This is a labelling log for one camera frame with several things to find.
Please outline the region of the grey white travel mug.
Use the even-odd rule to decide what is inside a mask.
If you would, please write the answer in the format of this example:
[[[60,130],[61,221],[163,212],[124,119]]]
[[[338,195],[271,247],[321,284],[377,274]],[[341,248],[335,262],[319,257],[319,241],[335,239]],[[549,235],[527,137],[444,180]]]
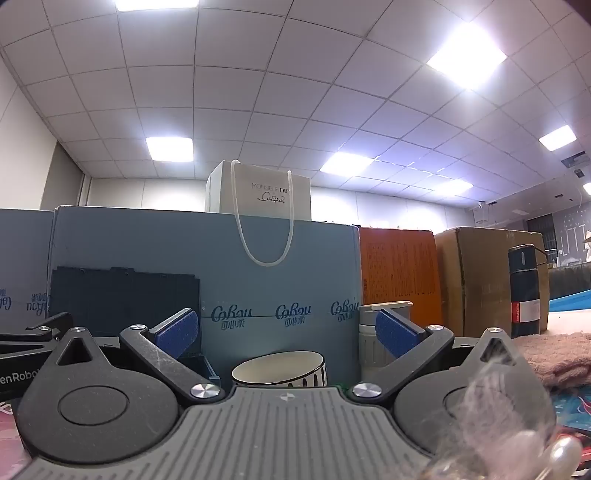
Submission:
[[[411,301],[394,301],[368,304],[359,307],[359,360],[361,379],[367,381],[374,373],[394,361],[394,356],[377,338],[376,319],[386,309],[411,319]]]

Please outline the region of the dark blue plastic storage box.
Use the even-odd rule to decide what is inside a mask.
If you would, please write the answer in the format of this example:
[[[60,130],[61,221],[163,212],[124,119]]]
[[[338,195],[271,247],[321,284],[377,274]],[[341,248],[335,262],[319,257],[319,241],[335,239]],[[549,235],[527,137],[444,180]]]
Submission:
[[[152,328],[184,308],[197,312],[198,337],[178,361],[219,385],[221,379],[201,353],[197,277],[121,267],[58,267],[51,275],[49,314],[69,313],[76,326],[94,337],[115,337],[133,324]]]

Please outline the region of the orange cardboard box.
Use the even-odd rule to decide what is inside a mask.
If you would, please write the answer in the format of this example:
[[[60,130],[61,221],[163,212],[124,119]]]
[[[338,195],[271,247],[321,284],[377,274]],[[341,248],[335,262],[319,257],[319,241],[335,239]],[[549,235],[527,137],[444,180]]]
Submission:
[[[431,231],[359,229],[363,304],[410,301],[420,326],[442,324],[443,301]]]

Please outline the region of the brown cardboard box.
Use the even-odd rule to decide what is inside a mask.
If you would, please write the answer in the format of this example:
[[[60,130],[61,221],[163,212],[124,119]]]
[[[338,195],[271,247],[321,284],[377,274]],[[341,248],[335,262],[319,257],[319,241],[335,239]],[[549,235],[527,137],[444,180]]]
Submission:
[[[443,318],[462,337],[479,337],[489,327],[511,331],[509,250],[534,245],[540,289],[540,333],[547,329],[549,269],[539,233],[458,227],[435,236]]]

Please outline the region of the white striped ceramic bowl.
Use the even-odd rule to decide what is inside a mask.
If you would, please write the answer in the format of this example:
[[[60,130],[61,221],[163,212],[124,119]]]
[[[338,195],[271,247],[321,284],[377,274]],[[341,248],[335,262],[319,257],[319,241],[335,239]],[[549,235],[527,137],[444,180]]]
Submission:
[[[325,357],[315,351],[271,353],[240,363],[231,372],[236,385],[315,388],[328,385]]]

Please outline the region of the large blue cardboard box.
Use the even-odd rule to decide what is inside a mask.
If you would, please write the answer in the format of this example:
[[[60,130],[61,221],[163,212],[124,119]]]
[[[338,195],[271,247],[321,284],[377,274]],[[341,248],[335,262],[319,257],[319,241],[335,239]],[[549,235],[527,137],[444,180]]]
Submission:
[[[50,264],[197,277],[202,351],[224,383],[239,363],[288,350],[321,353],[331,383],[359,378],[361,255],[353,225],[61,207]]]

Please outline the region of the pink knitted cloth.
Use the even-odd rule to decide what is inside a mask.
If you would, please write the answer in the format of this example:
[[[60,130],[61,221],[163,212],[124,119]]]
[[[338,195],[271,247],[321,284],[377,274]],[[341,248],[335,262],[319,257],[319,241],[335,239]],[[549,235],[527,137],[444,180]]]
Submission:
[[[545,388],[568,389],[590,384],[589,333],[521,336],[513,343]]]

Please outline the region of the white paper gift bag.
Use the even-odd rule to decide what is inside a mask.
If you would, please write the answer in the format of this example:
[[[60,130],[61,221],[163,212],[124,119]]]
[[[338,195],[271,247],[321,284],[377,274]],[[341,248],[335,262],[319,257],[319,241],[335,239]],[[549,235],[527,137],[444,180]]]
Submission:
[[[311,220],[311,181],[290,170],[273,171],[237,159],[223,160],[206,180],[205,210],[232,215],[246,256],[260,267],[273,268],[290,253],[294,222]],[[252,254],[242,227],[243,216],[287,220],[287,239],[279,258],[266,262]]]

